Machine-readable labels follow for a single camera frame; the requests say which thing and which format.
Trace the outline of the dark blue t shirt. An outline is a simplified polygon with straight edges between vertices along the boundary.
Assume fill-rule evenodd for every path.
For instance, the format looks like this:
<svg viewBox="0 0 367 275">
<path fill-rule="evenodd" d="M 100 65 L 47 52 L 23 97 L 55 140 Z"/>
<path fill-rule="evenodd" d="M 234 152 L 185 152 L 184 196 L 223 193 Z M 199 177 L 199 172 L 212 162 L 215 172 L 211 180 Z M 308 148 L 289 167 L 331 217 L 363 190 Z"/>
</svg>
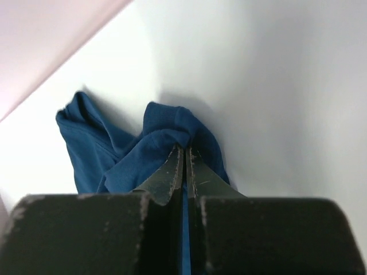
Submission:
<svg viewBox="0 0 367 275">
<path fill-rule="evenodd" d="M 219 144 L 213 134 L 186 108 L 151 102 L 147 105 L 139 136 L 114 126 L 84 92 L 56 115 L 66 142 L 80 194 L 129 193 L 151 177 L 175 146 L 198 149 L 204 163 L 227 182 Z M 148 231 L 141 250 L 154 251 L 138 274 L 198 274 L 192 265 L 189 206 L 182 181 L 180 210 L 139 200 L 141 228 Z"/>
</svg>

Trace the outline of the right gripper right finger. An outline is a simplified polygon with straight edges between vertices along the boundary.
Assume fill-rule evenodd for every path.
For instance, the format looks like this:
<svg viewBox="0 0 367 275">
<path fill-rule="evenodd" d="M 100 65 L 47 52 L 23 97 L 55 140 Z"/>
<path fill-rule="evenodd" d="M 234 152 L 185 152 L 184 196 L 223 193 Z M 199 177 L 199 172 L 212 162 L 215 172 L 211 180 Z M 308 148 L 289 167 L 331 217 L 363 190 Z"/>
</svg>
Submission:
<svg viewBox="0 0 367 275">
<path fill-rule="evenodd" d="M 324 198 L 246 197 L 186 151 L 193 274 L 365 274 L 348 219 Z"/>
</svg>

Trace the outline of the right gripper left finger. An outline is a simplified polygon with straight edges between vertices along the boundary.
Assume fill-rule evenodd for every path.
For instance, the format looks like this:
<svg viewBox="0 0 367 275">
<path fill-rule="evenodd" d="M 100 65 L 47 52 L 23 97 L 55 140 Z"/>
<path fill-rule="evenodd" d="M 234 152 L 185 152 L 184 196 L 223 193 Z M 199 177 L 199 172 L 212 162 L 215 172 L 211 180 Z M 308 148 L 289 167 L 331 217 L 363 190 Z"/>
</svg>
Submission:
<svg viewBox="0 0 367 275">
<path fill-rule="evenodd" d="M 126 194 L 28 195 L 1 238 L 2 274 L 181 274 L 184 151 Z"/>
</svg>

